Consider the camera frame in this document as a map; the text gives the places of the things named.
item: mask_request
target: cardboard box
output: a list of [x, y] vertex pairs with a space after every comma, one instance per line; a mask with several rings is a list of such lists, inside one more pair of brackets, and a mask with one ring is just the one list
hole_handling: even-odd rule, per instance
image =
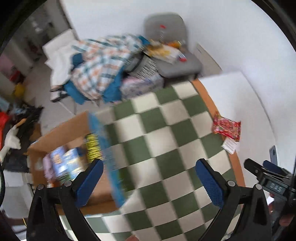
[[[28, 154], [31, 160], [30, 170], [34, 185], [47, 184], [43, 169], [40, 168], [40, 162], [42, 163], [42, 159], [47, 153], [63, 145], [69, 149], [79, 147], [84, 144], [84, 137], [89, 133], [98, 134], [101, 147], [103, 143], [105, 143], [104, 145], [108, 143], [103, 139], [104, 136], [100, 136], [104, 135], [104, 130], [96, 117], [84, 112], [55, 127], [33, 143], [28, 149]], [[103, 175], [93, 190], [87, 205], [80, 208], [84, 215], [113, 212], [125, 201], [120, 180], [116, 179], [119, 175], [116, 173], [112, 157], [108, 156], [110, 155], [107, 155], [104, 161]], [[58, 212], [63, 214], [60, 207], [58, 207]]]

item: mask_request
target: chair seat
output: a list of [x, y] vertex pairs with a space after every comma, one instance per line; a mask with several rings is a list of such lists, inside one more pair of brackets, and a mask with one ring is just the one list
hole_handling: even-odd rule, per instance
[[177, 60], [174, 64], [155, 59], [158, 72], [164, 78], [176, 78], [191, 74], [198, 74], [202, 69], [202, 63], [190, 52], [184, 54], [187, 61], [181, 62]]

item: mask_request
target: red cloth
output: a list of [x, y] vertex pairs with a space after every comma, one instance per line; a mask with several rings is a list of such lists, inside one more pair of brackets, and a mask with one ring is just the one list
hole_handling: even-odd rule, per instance
[[4, 146], [4, 140], [3, 139], [3, 129], [5, 127], [6, 122], [9, 120], [9, 115], [7, 115], [5, 112], [0, 112], [0, 150]]

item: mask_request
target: white card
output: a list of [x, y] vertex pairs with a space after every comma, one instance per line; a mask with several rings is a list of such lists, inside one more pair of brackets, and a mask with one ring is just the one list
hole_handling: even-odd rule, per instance
[[233, 154], [235, 152], [235, 149], [237, 147], [238, 142], [235, 140], [226, 137], [225, 141], [223, 142], [222, 147], [230, 154]]

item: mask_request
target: blue gripper pad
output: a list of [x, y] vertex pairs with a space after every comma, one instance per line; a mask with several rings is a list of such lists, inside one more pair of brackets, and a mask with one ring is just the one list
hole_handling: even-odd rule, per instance
[[216, 183], [207, 168], [199, 160], [195, 164], [195, 172], [207, 191], [212, 203], [221, 209], [224, 205], [223, 190]]
[[101, 178], [104, 171], [104, 165], [101, 160], [98, 160], [96, 165], [92, 168], [89, 175], [85, 178], [83, 183], [76, 191], [76, 207], [82, 207], [87, 204], [92, 191]]
[[277, 174], [282, 174], [282, 170], [280, 167], [278, 167], [277, 165], [271, 163], [270, 161], [265, 160], [263, 162], [263, 167], [266, 168], [267, 170], [277, 173]]

